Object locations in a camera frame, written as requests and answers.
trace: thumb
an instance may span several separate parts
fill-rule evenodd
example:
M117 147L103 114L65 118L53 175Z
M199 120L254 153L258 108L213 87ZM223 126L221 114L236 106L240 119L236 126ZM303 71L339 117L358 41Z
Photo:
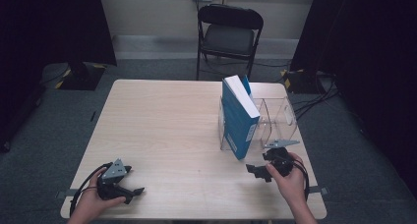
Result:
M123 203L125 200L126 198L124 196L119 196L114 199L106 200L104 203L105 203L105 206L108 208L108 207L117 206Z
M282 179L281 174L279 174L279 172L275 169L275 167L273 167L272 164L267 163L266 165L268 172L270 173L270 175L278 182Z

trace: person's left hand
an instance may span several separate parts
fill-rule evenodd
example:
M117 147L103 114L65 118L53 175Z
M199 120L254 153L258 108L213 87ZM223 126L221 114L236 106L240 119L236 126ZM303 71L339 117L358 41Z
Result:
M109 207L116 206L126 200L125 197L119 196L110 200L103 200L97 192L98 176L103 173L106 168L98 170L89 180L89 186L83 191L80 201L77 204L74 213L71 215L68 223L89 223L101 212Z

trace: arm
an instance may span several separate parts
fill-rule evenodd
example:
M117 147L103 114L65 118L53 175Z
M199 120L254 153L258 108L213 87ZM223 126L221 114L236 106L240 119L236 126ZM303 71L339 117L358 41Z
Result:
M116 206L125 201L125 197L120 196L111 200L103 200L97 193L97 179L98 176L104 172L106 168L102 168L94 174L89 180L89 186L83 191L83 195L68 220L68 224L82 223L86 224L91 222L97 216L101 214L105 209Z
M303 162L297 154L290 153L290 155L301 163ZM298 168L293 168L288 176L282 177L271 164L267 164L266 167L275 179L282 196L287 201L294 215L295 222L298 224L316 224L317 221L304 197L303 173Z

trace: wooden table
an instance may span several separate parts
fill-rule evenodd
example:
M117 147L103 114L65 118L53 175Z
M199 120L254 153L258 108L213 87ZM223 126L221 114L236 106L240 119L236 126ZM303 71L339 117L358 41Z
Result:
M251 83L257 98L286 95L281 84ZM238 161L220 150L220 82L119 80L111 88L71 189L103 163L121 158L132 171L119 183L145 187L130 204L108 209L101 218L146 220L292 219L274 181L248 173L245 164L265 165L261 152ZM301 143L288 147L304 160L310 184L317 184ZM61 215L68 218L71 197ZM321 194L309 196L317 219L327 211Z

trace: black cable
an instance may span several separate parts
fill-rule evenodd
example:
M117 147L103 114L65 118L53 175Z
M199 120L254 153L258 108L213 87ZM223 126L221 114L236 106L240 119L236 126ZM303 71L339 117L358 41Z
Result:
M285 64L285 65L267 65L267 64L260 64L260 63L254 63L254 65L261 65L261 66L265 66L265 67L273 67L273 68L281 68L281 67L289 67L289 63L291 62L291 60L289 60L288 61L288 63L287 64ZM245 62L232 62L232 63L216 63L216 62L213 62L213 61L210 61L210 60L207 60L207 66L211 69L211 71L208 71L208 70L200 70L201 72L205 72L205 73L209 73L209 74L217 74L217 75L222 75L222 76L225 76L225 77L228 77L228 76L230 76L229 74L225 74L225 73L223 73L223 72L220 72L220 71L218 71L218 70L215 70L214 68L213 68L213 66L210 64L210 63L212 63L212 64L214 64L214 65L218 65L218 66L224 66L224 65L234 65L234 64L245 64ZM278 83L279 81L281 81L283 79L283 77L281 77L280 79L278 79L277 81L275 81L275 83Z
M335 94L333 94L333 95L331 95L331 96L328 96L329 94L330 94L330 92L332 91L332 88L333 88L333 86L334 86L334 79L332 79L331 80L331 85L330 85L330 87L328 88L328 90L324 93L324 94L322 94L322 95L319 95L318 97L316 97L316 98L314 98L314 99L312 99L312 100L310 100L310 101L302 101L302 102L307 102L305 105L303 105L302 107L300 107L300 108L298 108L298 109L296 109L296 110L294 110L294 113L297 115L298 113L301 113L301 114L299 114L296 118L297 118L297 120L300 120L300 118L304 115L304 114L306 114L310 109L312 109L315 105L317 105L317 104L319 104L319 103L321 103L321 102L323 102L323 101L326 101L326 100L328 100L328 99L330 99L330 98L332 98L332 97L334 97L334 96L336 96L337 94L338 94L338 90L336 91L336 93Z
M230 63L215 63L213 61L208 60L208 62L211 62L215 65L218 66L224 66L224 65L237 65L237 64L246 64L246 62L230 62ZM268 64L261 64L261 63L256 63L254 62L253 65L260 65L260 66L264 66L264 67L272 67L272 68L281 68L281 67L288 67L290 64L291 60L288 61L288 63L284 64L284 65L268 65Z
M296 168L301 170L301 172L303 173L303 176L304 176L304 180L306 181L306 187L304 189L304 197L306 198L306 201L307 201L307 199L309 198L309 193L310 193L309 174L307 173L307 169L306 169L306 167L304 167L303 163L301 163L298 160L295 160L295 161L297 161L299 164L297 164L295 162L292 162L292 165L294 165Z
M292 62L292 59L290 59L290 60L288 60L287 61L287 64L286 64L286 70L284 71L284 73L285 72L289 72L289 67L291 66L291 62ZM281 82L283 79L284 79L284 77L285 77L285 75L284 74L282 74L282 72L281 72L281 78L279 78L277 81L275 81L276 83L279 83L279 82Z
M196 3L197 12L199 12L200 11L200 0L194 0L194 2Z
M99 167L97 167L91 174L89 174L89 176L83 181L83 183L81 184L81 186L79 187L79 189L76 191L76 193L74 194L73 200L71 200L71 206L70 206L70 216L73 214L74 210L76 209L76 205L77 205L77 201L78 198L80 197L81 193L84 191L83 187L86 185L86 183L89 181L89 179L91 179L92 176L94 176L94 174L96 172L98 172L101 168L103 167L110 167L113 163L105 163Z

